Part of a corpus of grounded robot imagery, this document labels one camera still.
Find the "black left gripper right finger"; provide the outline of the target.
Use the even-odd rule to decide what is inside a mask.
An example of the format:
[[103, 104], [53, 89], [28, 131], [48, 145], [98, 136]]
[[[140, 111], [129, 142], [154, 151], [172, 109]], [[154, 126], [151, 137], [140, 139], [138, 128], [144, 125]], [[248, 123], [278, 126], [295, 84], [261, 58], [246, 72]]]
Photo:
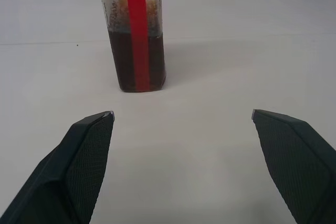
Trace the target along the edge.
[[270, 176], [297, 224], [336, 224], [336, 150], [307, 122], [254, 110]]

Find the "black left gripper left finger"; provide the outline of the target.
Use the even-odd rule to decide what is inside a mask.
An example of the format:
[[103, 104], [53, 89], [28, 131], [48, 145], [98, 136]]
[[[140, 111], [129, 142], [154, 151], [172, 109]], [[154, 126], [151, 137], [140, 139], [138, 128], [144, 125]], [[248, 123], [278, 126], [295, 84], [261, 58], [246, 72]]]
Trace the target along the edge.
[[0, 224], [89, 224], [106, 172], [115, 116], [74, 123], [36, 166]]

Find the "glass bottle with dark liquid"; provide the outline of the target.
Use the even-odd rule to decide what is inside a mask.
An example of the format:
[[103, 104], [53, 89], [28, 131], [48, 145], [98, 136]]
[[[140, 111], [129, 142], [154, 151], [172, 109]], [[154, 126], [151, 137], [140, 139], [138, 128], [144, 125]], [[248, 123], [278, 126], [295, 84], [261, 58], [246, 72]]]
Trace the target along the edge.
[[165, 78], [162, 0], [101, 0], [120, 89], [161, 90]]

